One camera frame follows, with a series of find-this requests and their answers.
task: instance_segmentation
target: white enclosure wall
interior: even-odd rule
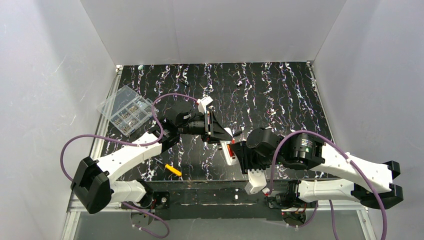
[[[56,240],[70,182],[71,137],[94,133],[114,64],[79,0],[0,1],[0,238]],[[92,139],[73,143],[73,175]]]
[[[346,0],[81,0],[117,65],[314,60]]]
[[[347,0],[314,65],[338,145],[400,163],[404,201],[387,211],[388,240],[423,239],[424,2]],[[375,233],[381,213],[371,211]]]

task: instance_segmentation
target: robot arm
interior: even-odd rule
[[[153,198],[154,191],[143,180],[117,181],[124,173],[174,146],[180,134],[201,135],[206,143],[228,142],[233,139],[223,129],[209,108],[212,99],[204,97],[197,101],[198,112],[190,103],[176,101],[160,123],[163,137],[148,146],[124,146],[118,151],[95,160],[86,157],[79,163],[71,189],[90,214],[102,210],[109,203],[140,203]],[[133,144],[151,143],[158,139],[160,128],[152,127]]]
[[[269,191],[264,170],[270,167],[282,139],[282,136],[272,133],[271,129],[257,128],[246,141],[229,144],[240,162],[242,172],[248,175],[249,183],[245,187],[248,194],[256,194],[261,190],[266,194]],[[393,179],[400,174],[397,162],[378,164],[349,153],[347,155],[348,161],[354,161],[375,187],[386,209],[403,200],[402,187],[393,184]],[[325,172],[342,179],[295,180],[289,184],[285,193],[268,198],[282,208],[295,202],[310,203],[317,200],[350,200],[370,208],[379,208],[368,185],[348,161],[318,137],[308,134],[292,136],[280,149],[276,164],[294,170]]]

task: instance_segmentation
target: plastic storage box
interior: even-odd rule
[[[152,117],[152,101],[144,99],[128,86],[121,87],[98,107],[121,133],[129,137]]]

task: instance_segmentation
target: black table surface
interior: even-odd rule
[[[216,117],[222,126],[230,128],[233,133],[243,130],[236,141],[246,139],[253,129],[259,127],[271,127],[275,133],[284,136],[296,130],[310,130],[329,139],[332,137],[305,62],[131,65],[123,67],[119,88],[123,86],[152,101],[167,93],[195,98],[211,96]],[[158,102],[158,115],[169,109],[177,98],[169,97]],[[109,123],[106,136],[133,142],[153,125],[154,120],[151,119],[126,137]],[[101,156],[121,147],[105,142]],[[179,169],[182,177],[171,174],[157,164],[155,158]],[[323,172],[276,167],[274,179],[329,177]],[[226,165],[218,145],[205,144],[199,136],[181,135],[180,142],[167,152],[134,167],[119,180],[140,178],[147,181],[247,180],[247,175],[242,174],[238,164]]]

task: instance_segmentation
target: yellow screwdriver handle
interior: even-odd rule
[[[166,164],[165,168],[167,168],[169,171],[171,171],[173,174],[177,175],[178,177],[181,177],[183,174],[178,171],[177,169],[173,168],[171,165]]]

